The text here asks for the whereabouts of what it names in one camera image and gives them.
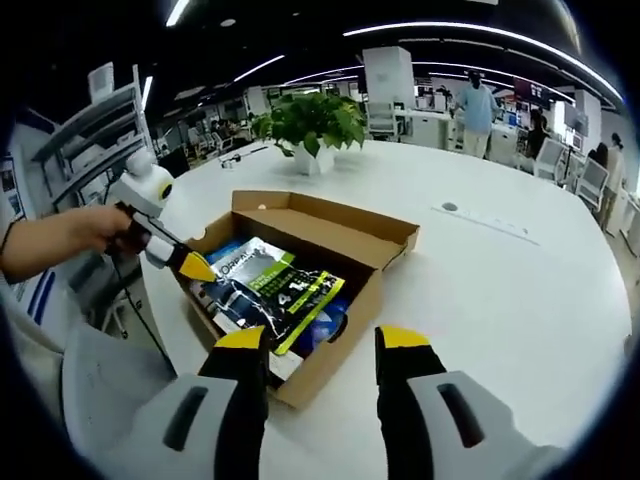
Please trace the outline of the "person's left hand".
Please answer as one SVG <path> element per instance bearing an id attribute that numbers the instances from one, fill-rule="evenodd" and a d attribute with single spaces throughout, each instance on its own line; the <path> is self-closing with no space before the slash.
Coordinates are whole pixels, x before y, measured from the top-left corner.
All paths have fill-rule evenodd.
<path id="1" fill-rule="evenodd" d="M 125 253 L 139 254 L 142 251 L 141 240 L 130 236 L 131 225 L 132 219 L 116 206 L 98 206 L 92 226 L 95 249 L 101 253 L 117 249 Z"/>

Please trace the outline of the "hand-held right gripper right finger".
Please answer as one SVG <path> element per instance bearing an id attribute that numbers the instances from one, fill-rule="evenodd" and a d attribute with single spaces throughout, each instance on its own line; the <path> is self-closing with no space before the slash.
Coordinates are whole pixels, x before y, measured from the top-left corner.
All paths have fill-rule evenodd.
<path id="1" fill-rule="evenodd" d="M 511 409 L 447 370 L 413 330 L 375 330 L 377 415 L 391 479 L 541 479 L 553 448 L 517 430 Z"/>

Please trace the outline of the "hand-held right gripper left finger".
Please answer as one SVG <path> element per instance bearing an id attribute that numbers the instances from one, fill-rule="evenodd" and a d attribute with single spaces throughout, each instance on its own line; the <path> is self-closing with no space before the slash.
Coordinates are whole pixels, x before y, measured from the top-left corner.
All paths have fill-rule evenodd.
<path id="1" fill-rule="evenodd" d="M 268 417 L 263 326 L 218 340 L 199 375 L 181 375 L 134 417 L 135 479 L 257 479 Z"/>

